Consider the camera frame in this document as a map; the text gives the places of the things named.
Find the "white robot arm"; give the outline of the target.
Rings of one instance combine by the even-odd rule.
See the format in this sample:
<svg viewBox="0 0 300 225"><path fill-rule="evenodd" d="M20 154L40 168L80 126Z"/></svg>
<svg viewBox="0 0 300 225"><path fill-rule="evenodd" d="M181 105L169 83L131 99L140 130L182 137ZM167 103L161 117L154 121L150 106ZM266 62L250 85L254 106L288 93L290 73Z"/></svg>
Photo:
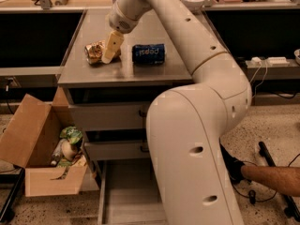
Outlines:
<svg viewBox="0 0 300 225"><path fill-rule="evenodd" d="M242 69L206 19L180 0L116 0L102 60L112 61L141 16L154 10L182 58L192 84L156 97L146 117L147 142L169 225L244 225L219 139L251 104Z"/></svg>

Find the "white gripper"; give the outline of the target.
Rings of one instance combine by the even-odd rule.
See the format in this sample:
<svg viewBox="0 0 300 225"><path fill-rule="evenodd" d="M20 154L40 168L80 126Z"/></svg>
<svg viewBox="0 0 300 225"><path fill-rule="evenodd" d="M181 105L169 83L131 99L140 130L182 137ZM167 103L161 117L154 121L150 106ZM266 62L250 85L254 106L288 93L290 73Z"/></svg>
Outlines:
<svg viewBox="0 0 300 225"><path fill-rule="evenodd" d="M101 60L104 64L109 64L117 55L124 41L124 35L130 33L139 22L140 11L130 0L117 0L112 5L109 13L109 24L113 29L103 50Z"/></svg>

